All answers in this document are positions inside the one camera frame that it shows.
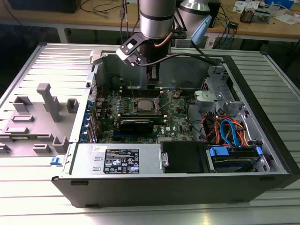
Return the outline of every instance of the floor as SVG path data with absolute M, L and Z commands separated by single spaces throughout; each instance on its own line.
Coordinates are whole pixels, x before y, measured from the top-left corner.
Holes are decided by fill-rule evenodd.
M 118 31 L 93 31 L 93 30 L 69 30 L 71 43 L 82 44 L 120 44 L 120 32 Z M 20 27 L 0 25 L 0 96 L 12 82 L 26 60 L 36 48 L 39 42 L 59 42 L 59 36 L 55 29 L 38 27 Z M 224 49 L 234 50 L 258 50 L 267 52 L 274 61 L 284 69 L 287 62 L 296 58 L 291 56 L 291 43 L 265 42 L 236 39 L 232 44 L 224 46 Z M 300 88 L 300 53 L 289 68 L 285 70 L 289 78 Z

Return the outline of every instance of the black cable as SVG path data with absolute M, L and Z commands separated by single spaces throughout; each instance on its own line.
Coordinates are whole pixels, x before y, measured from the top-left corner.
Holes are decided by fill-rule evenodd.
M 226 22 L 226 24 L 227 24 L 227 26 L 228 26 L 228 28 L 229 28 L 230 19 L 229 19 L 229 17 L 225 14 L 225 11 L 224 11 L 223 7 L 221 7 L 221 9 L 222 9 L 223 13 L 218 13 L 218 14 L 221 14 L 221 15 L 223 15 L 223 16 L 225 17 L 225 22 Z M 224 32 L 223 32 L 221 38 L 217 41 L 217 43 L 215 44 L 215 46 L 213 46 L 213 49 L 215 49 L 215 48 L 217 47 L 217 45 L 221 46 L 220 42 L 221 42 L 221 40 L 222 40 L 222 38 L 223 38 L 223 36 L 224 36 L 225 33 L 226 33 L 226 28 L 224 29 Z
M 181 16 L 181 14 L 180 14 L 178 8 L 176 8 L 176 12 L 177 12 L 177 15 L 178 15 L 178 17 L 179 17 L 179 19 L 180 19 L 180 21 L 181 21 L 181 24 L 182 24 L 182 26 L 183 26 L 183 29 L 184 29 L 185 31 L 187 31 L 187 27 L 186 27 L 186 25 L 184 24 L 183 18 L 182 18 L 182 16 Z
M 6 10 L 8 11 L 8 13 L 11 15 L 12 18 L 14 18 L 14 20 L 16 20 L 18 22 L 18 24 L 20 24 L 21 26 L 23 26 L 23 24 L 11 13 L 11 11 L 9 10 L 8 6 L 5 4 L 5 1 L 3 1 L 4 7 L 6 8 Z
M 233 35 L 227 39 L 227 44 L 225 44 L 226 40 L 224 40 L 222 43 L 220 43 L 220 45 L 229 45 L 230 43 L 232 44 L 233 41 L 234 41 L 234 37 L 235 37 L 236 31 L 237 31 L 236 29 L 233 29 Z
M 194 120 L 194 121 L 192 121 L 191 123 L 195 123 L 195 122 L 201 122 L 202 120 Z
M 86 9 L 83 8 L 83 5 L 84 5 L 85 3 L 87 3 L 88 1 L 90 1 L 90 0 L 84 1 L 84 2 L 81 3 L 80 6 L 79 6 L 79 8 L 80 8 L 81 10 L 83 10 L 84 12 L 87 12 L 87 13 L 102 13 L 102 12 L 110 11 L 110 10 L 112 10 L 112 9 L 114 9 L 114 8 L 119 8 L 119 7 L 122 6 L 122 5 L 119 5 L 119 6 L 115 6 L 115 7 L 112 7 L 112 8 L 108 8 L 108 9 L 99 11 L 99 10 L 96 10 L 96 8 L 97 8 L 98 6 L 101 6 L 101 5 L 97 5 L 97 6 L 95 6 L 95 10 L 94 10 L 94 11 L 89 11 L 89 10 L 86 10 Z
M 179 26 L 179 27 L 181 27 L 180 26 L 180 24 L 179 24 L 179 22 L 178 22 L 178 20 L 177 20 L 177 18 L 174 16 L 174 20 L 173 20 L 173 22 L 175 21 L 175 23 L 177 24 L 177 26 Z
M 121 35 L 121 43 L 123 43 L 123 35 L 122 35 L 122 28 L 123 28 L 123 19 L 125 16 L 125 9 L 124 9 L 124 0 L 122 0 L 122 7 L 120 9 L 120 35 Z
M 155 62 L 151 62 L 151 63 L 147 63 L 147 64 L 140 64 L 140 63 L 138 63 L 137 65 L 140 66 L 140 67 L 153 66 L 153 65 L 156 65 L 156 64 L 158 64 L 158 63 L 160 63 L 160 62 L 166 61 L 166 60 L 168 60 L 168 59 L 170 59 L 170 58 L 174 58 L 174 57 L 176 57 L 176 56 L 189 56 L 189 57 L 192 57 L 192 58 L 201 60 L 201 61 L 203 61 L 203 62 L 206 62 L 206 63 L 208 63 L 208 64 L 211 64 L 211 63 L 212 63 L 210 60 L 207 60 L 207 59 L 205 59 L 205 58 L 202 58 L 202 57 L 199 56 L 199 55 L 190 54 L 190 53 L 175 53 L 175 54 L 168 55 L 168 56 L 166 56 L 166 57 L 164 57 L 164 58 L 162 58 L 162 59 L 160 59 L 160 60 L 157 60 L 157 61 L 155 61 Z
M 135 23 L 135 26 L 132 29 L 131 36 L 133 36 L 134 31 L 135 31 L 135 29 L 136 29 L 137 24 L 139 23 L 139 21 L 140 21 L 140 0 L 137 0 L 137 21 Z
M 0 86 L 3 87 L 5 90 L 7 89 L 7 87 L 5 87 L 3 84 L 0 83 Z
M 190 119 L 189 119 L 189 117 L 188 117 L 188 109 L 189 109 L 189 105 L 191 104 L 191 101 L 192 101 L 192 98 L 193 98 L 193 97 L 194 97 L 194 94 L 190 97 L 189 102 L 188 102 L 188 105 L 187 105 L 187 121 L 188 121 L 188 123 L 191 125 L 191 127 L 192 127 L 195 131 L 197 131 L 197 132 L 200 134 L 200 136 L 201 136 L 202 138 L 205 138 L 205 136 L 200 132 L 200 130 L 198 130 L 197 128 L 194 127 L 193 123 L 190 121 Z
M 300 39 L 298 40 L 297 44 L 294 46 L 295 51 L 297 51 L 297 46 L 299 45 L 299 43 L 300 43 Z
M 216 63 L 214 63 L 206 54 L 204 54 L 197 46 L 196 44 L 192 41 L 192 46 L 202 55 L 204 56 L 207 60 L 210 60 L 211 61 L 211 64 L 215 64 L 217 65 Z
M 123 20 L 121 20 L 121 24 L 120 24 L 121 43 L 123 44 L 122 27 L 123 27 Z
M 115 1 L 116 1 L 116 0 L 111 0 L 110 3 L 96 5 L 95 7 L 92 5 L 92 7 L 93 7 L 94 9 L 96 9 L 96 8 L 98 8 L 98 7 L 100 7 L 100 6 L 108 6 L 108 5 L 112 4 L 112 3 L 114 3 Z
M 195 85 L 194 85 L 192 82 L 190 82 L 190 81 L 180 81 L 180 82 L 176 85 L 175 88 L 178 89 L 178 88 L 179 88 L 179 85 L 182 84 L 182 83 L 189 83 L 194 89 L 196 89 Z
M 129 39 L 127 0 L 125 0 L 125 15 L 126 15 L 126 31 L 127 31 L 127 39 Z

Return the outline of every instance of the motherboard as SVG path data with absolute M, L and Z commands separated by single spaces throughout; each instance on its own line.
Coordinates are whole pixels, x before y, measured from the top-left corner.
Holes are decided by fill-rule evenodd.
M 186 96 L 177 90 L 120 90 L 98 97 L 98 143 L 192 141 Z

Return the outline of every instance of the side panel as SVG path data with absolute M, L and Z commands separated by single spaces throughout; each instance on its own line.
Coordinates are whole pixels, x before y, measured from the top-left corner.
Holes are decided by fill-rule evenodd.
M 58 180 L 78 208 L 249 202 L 286 176 Z
M 238 67 L 235 65 L 232 58 L 226 56 L 225 61 L 227 62 L 227 65 L 234 77 L 233 82 L 236 83 L 236 85 L 240 88 L 240 91 L 246 100 L 245 103 L 247 103 L 250 106 L 264 134 L 266 135 L 268 141 L 270 142 L 271 146 L 276 152 L 276 155 L 280 159 L 286 171 L 293 175 L 289 178 L 289 181 L 286 181 L 284 185 L 278 187 L 285 188 L 286 186 L 292 184 L 300 178 L 300 168 L 291 156 L 287 147 L 283 143 L 282 139 L 280 138 L 270 119 L 264 112 L 263 108 L 259 104 L 257 98 L 253 94 L 252 90 L 248 86 L 245 78 L 239 71 Z

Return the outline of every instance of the sticker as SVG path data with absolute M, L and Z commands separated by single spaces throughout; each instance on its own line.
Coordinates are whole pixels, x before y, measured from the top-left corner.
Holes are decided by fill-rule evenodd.
M 106 149 L 107 146 L 99 146 L 99 145 L 93 146 L 93 152 L 104 152 Z
M 106 149 L 105 151 L 105 174 L 139 173 L 139 165 L 138 149 Z

